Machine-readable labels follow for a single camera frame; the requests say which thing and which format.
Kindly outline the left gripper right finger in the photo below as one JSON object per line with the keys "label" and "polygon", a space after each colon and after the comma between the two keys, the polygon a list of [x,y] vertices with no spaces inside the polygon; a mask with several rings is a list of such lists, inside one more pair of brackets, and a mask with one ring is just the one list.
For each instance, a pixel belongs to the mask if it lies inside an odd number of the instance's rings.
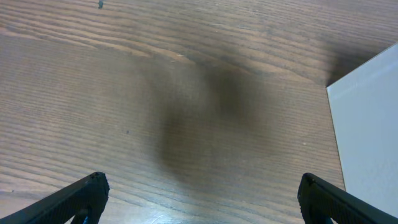
{"label": "left gripper right finger", "polygon": [[297,198],[306,224],[397,224],[396,217],[311,173],[302,176]]}

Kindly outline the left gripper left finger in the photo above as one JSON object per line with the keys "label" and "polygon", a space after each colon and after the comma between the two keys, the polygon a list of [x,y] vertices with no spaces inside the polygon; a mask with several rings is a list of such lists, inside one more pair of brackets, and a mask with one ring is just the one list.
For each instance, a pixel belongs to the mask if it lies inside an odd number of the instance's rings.
{"label": "left gripper left finger", "polygon": [[1,218],[1,224],[97,224],[109,199],[106,175],[94,172],[73,184]]}

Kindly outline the white cardboard box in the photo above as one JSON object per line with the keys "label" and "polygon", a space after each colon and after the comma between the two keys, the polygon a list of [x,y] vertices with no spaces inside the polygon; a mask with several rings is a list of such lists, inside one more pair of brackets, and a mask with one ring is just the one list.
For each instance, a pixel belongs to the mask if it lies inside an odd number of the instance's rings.
{"label": "white cardboard box", "polygon": [[397,45],[339,59],[326,87],[345,189],[397,216]]}

